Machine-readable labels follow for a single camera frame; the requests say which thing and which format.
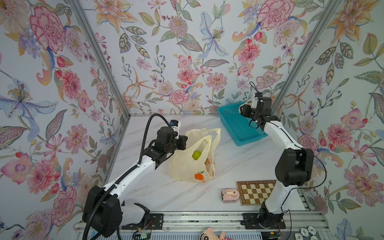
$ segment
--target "tennis ball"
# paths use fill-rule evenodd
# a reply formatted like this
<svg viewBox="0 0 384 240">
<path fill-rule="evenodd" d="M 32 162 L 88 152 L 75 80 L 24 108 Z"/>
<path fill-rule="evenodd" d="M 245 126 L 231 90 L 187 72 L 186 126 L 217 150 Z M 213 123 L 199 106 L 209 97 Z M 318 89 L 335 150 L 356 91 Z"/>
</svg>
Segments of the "tennis ball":
<svg viewBox="0 0 384 240">
<path fill-rule="evenodd" d="M 199 157 L 201 156 L 201 152 L 200 151 L 194 151 L 193 154 L 192 154 L 192 158 L 195 159 L 195 160 L 198 160 Z"/>
</svg>

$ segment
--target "marble surface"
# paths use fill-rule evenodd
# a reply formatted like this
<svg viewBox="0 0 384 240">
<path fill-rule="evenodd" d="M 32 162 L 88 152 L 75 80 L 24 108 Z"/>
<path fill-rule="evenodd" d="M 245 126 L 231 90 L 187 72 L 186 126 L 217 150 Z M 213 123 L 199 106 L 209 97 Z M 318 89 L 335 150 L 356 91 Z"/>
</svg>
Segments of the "marble surface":
<svg viewBox="0 0 384 240">
<path fill-rule="evenodd" d="M 110 180 L 115 179 L 139 158 L 141 142 L 148 117 L 132 117 L 119 154 L 111 172 Z M 249 211 L 260 206 L 241 206 L 236 203 L 222 203 L 221 190 L 236 188 L 237 181 L 276 179 L 275 166 L 281 153 L 269 137 L 260 141 L 236 146 L 218 116 L 168 116 L 168 121 L 176 119 L 182 123 L 180 134 L 192 129 L 221 128 L 222 135 L 215 150 L 216 177 L 202 184 L 180 182 L 167 174 L 167 162 L 147 175 L 131 189 L 126 205 L 141 203 L 151 211 Z M 161 118 L 152 119 L 146 147 L 156 138 L 157 130 L 164 126 Z M 296 192 L 288 204 L 290 210 L 305 210 Z"/>
</svg>

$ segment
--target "stuffed toy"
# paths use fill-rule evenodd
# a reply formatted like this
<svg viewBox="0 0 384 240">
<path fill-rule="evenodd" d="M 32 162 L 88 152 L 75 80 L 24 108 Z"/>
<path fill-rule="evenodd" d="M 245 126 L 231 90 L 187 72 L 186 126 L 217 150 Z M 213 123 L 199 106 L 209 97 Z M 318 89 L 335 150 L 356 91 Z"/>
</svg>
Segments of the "stuffed toy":
<svg viewBox="0 0 384 240">
<path fill-rule="evenodd" d="M 225 237 L 225 232 L 221 232 L 220 238 L 216 236 L 212 228 L 208 228 L 201 235 L 199 240 L 232 240 Z"/>
</svg>

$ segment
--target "translucent plastic bag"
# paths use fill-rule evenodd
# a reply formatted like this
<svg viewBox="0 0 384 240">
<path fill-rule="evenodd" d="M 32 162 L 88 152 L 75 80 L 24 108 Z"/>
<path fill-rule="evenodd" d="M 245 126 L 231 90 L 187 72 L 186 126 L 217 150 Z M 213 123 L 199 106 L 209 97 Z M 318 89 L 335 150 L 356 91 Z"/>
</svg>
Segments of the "translucent plastic bag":
<svg viewBox="0 0 384 240">
<path fill-rule="evenodd" d="M 212 141 L 209 133 L 216 133 Z M 195 129 L 186 133 L 188 137 L 187 149 L 176 150 L 169 159 L 168 174 L 173 179 L 184 182 L 208 182 L 215 178 L 214 151 L 220 141 L 221 128 L 212 130 Z M 200 151 L 201 156 L 192 158 L 194 151 Z"/>
</svg>

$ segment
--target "wooden chessboard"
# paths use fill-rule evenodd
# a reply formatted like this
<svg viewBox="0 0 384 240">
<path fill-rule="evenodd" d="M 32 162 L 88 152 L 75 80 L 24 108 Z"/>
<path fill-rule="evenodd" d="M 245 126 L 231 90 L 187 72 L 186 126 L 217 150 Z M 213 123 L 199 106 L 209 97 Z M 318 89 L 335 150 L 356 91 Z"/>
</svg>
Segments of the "wooden chessboard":
<svg viewBox="0 0 384 240">
<path fill-rule="evenodd" d="M 237 182 L 241 205 L 262 204 L 272 193 L 276 180 Z"/>
</svg>

